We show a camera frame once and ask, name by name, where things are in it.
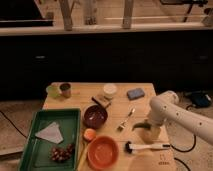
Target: green tray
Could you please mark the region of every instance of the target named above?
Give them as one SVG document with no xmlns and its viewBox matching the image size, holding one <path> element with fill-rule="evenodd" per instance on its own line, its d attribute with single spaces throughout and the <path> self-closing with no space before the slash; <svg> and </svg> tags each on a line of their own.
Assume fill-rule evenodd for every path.
<svg viewBox="0 0 213 171">
<path fill-rule="evenodd" d="M 55 144 L 35 137 L 36 132 L 54 121 L 60 125 L 59 129 L 64 139 L 63 142 Z M 78 159 L 79 130 L 79 109 L 53 109 L 37 112 L 22 154 L 19 171 L 74 171 Z M 66 148 L 70 143 L 75 144 L 75 151 L 69 160 L 63 163 L 51 160 L 50 151 L 53 146 Z"/>
</svg>

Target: cup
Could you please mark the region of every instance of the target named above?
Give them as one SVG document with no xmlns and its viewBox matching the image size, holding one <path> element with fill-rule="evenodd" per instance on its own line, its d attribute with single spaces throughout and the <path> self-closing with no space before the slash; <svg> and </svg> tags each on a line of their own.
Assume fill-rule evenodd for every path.
<svg viewBox="0 0 213 171">
<path fill-rule="evenodd" d="M 111 100 L 117 92 L 117 87 L 113 83 L 107 83 L 103 87 L 104 97 Z"/>
<path fill-rule="evenodd" d="M 65 98 L 71 97 L 71 85 L 69 83 L 62 83 L 60 85 L 61 95 Z"/>
<path fill-rule="evenodd" d="M 58 87 L 56 85 L 47 86 L 46 92 L 47 92 L 48 96 L 50 96 L 52 98 L 57 98 L 60 95 L 60 93 L 58 91 Z"/>
</svg>

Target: green cup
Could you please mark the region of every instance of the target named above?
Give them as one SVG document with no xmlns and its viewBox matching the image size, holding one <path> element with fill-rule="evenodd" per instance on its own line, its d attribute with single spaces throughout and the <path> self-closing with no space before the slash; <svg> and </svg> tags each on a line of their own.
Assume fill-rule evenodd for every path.
<svg viewBox="0 0 213 171">
<path fill-rule="evenodd" d="M 58 91 L 58 87 L 56 85 L 49 85 L 46 88 L 47 95 L 52 98 L 57 98 L 60 93 Z"/>
</svg>

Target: brush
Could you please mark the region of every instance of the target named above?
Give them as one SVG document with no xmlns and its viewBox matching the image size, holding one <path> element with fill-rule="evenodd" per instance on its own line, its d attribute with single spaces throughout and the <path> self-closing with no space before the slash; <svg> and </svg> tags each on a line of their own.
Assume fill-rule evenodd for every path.
<svg viewBox="0 0 213 171">
<path fill-rule="evenodd" d="M 127 115 L 126 119 L 117 127 L 117 130 L 119 132 L 123 131 L 123 129 L 126 127 L 126 123 L 129 120 L 130 116 L 135 112 L 135 108 L 132 108 L 129 114 Z"/>
<path fill-rule="evenodd" d="M 125 151 L 128 153 L 133 153 L 133 150 L 143 150 L 143 149 L 155 149 L 155 150 L 167 150 L 170 148 L 169 143 L 155 143 L 155 144 L 133 144 L 128 141 L 125 144 Z"/>
</svg>

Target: grapes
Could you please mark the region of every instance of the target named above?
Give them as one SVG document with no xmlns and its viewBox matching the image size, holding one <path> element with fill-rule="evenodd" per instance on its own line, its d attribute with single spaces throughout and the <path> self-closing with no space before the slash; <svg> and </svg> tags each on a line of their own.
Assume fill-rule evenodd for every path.
<svg viewBox="0 0 213 171">
<path fill-rule="evenodd" d="M 65 149 L 61 147 L 53 147 L 51 149 L 51 159 L 59 163 L 64 162 L 70 159 L 72 153 L 74 152 L 74 148 L 74 144 L 68 144 Z"/>
</svg>

